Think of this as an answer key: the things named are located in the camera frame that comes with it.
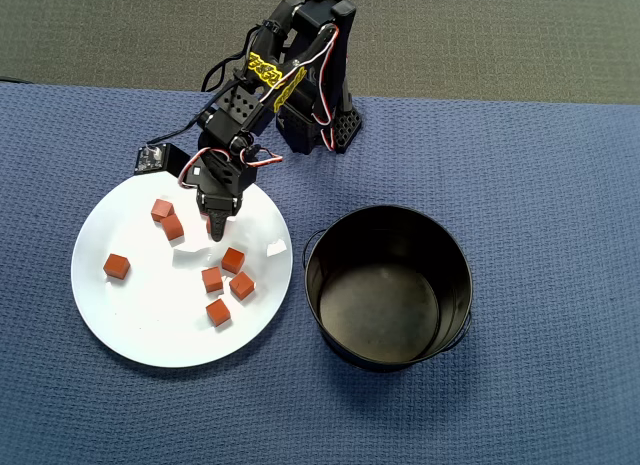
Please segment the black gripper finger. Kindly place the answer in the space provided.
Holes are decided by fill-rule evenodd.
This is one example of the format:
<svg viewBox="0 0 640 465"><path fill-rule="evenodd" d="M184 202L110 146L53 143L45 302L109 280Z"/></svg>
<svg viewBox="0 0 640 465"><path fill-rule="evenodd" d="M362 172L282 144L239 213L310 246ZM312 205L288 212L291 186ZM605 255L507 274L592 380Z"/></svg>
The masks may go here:
<svg viewBox="0 0 640 465"><path fill-rule="evenodd" d="M211 211L208 213L206 230L213 241L220 242L223 239L229 216L230 214L225 211Z"/></svg>

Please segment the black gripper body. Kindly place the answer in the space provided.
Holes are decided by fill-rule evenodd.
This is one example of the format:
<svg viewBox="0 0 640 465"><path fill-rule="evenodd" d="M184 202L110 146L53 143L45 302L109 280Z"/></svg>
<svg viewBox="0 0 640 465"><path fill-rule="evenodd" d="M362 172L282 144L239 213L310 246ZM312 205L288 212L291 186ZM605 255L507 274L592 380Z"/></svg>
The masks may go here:
<svg viewBox="0 0 640 465"><path fill-rule="evenodd" d="M244 191L257 177L257 169L232 159L225 150L203 148L191 157L178 175L182 188L195 188L202 213L236 215Z"/></svg>

